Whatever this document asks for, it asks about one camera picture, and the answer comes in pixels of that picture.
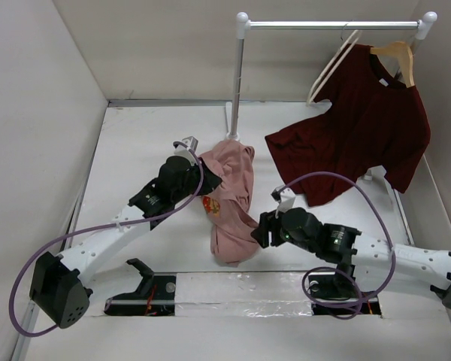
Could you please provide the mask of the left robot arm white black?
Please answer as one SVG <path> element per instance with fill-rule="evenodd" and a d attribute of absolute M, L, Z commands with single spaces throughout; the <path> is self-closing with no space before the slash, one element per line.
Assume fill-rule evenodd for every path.
<path fill-rule="evenodd" d="M 170 156 L 157 177 L 146 184 L 116 215 L 108 230 L 93 232 L 74 247 L 57 255 L 38 257 L 30 287 L 35 304 L 60 328 L 76 323 L 89 307 L 94 274 L 136 238 L 154 230 L 170 217 L 184 199 L 205 196 L 222 180 L 201 161 Z"/>

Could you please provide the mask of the pink t shirt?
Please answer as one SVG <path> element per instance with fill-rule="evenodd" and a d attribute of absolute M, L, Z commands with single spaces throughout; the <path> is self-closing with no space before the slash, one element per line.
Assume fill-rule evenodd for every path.
<path fill-rule="evenodd" d="M 253 196 L 255 150 L 236 140 L 219 142 L 201 155 L 204 165 L 221 179 L 220 185 L 202 197 L 212 231 L 210 251 L 216 261 L 236 266 L 259 249 L 251 236 L 258 223 L 249 215 Z"/>

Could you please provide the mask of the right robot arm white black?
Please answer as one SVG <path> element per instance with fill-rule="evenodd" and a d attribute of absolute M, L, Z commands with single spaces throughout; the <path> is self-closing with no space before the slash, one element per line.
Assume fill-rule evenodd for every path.
<path fill-rule="evenodd" d="M 251 236 L 262 248 L 292 244 L 325 261 L 301 282 L 321 308 L 351 314 L 400 274 L 424 283 L 451 310 L 451 250 L 390 244 L 353 227 L 321 223 L 303 208 L 261 214 Z"/>

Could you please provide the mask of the cream plastic hanger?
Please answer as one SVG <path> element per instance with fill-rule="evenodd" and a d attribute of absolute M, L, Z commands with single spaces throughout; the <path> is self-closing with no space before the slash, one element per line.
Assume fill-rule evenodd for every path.
<path fill-rule="evenodd" d="M 349 37 L 337 49 L 337 52 L 326 64 L 319 76 L 313 82 L 309 93 L 307 94 L 306 103 L 310 105 L 314 98 L 319 94 L 320 90 L 326 85 L 330 77 L 334 74 L 339 65 L 345 60 L 347 55 L 352 51 L 358 40 L 362 36 L 362 30 L 354 30 Z"/>

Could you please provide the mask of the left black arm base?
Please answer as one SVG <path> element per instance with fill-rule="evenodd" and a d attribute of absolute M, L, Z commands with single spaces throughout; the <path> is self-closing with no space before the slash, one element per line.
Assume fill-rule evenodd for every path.
<path fill-rule="evenodd" d="M 115 317 L 170 317 L 175 315 L 176 273 L 157 273 L 137 258 L 126 263 L 141 276 L 137 288 L 106 300 L 104 313 Z"/>

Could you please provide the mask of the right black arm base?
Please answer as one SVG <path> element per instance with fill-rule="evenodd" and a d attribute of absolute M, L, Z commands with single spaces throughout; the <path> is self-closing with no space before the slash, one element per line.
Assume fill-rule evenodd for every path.
<path fill-rule="evenodd" d="M 358 300 L 354 286 L 341 275 L 334 272 L 312 272 L 304 281 L 304 288 L 315 299 L 324 303 L 350 303 Z M 355 306 L 345 308 L 327 308 L 313 302 L 314 316 L 333 314 L 338 317 L 350 316 Z"/>

